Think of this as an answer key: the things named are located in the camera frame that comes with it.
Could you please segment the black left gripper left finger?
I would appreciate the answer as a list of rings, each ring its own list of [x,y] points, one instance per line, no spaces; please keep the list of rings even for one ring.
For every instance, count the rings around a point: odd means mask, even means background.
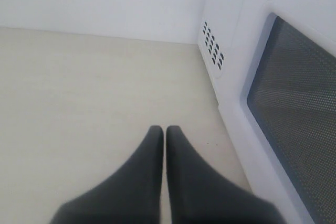
[[[163,130],[153,125],[114,174],[60,206],[51,223],[160,223],[162,173]]]

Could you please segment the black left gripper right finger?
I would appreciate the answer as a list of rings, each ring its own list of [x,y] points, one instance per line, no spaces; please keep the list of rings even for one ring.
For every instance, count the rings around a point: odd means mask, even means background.
[[[172,223],[285,223],[273,204],[207,164],[176,125],[166,130],[166,173]]]

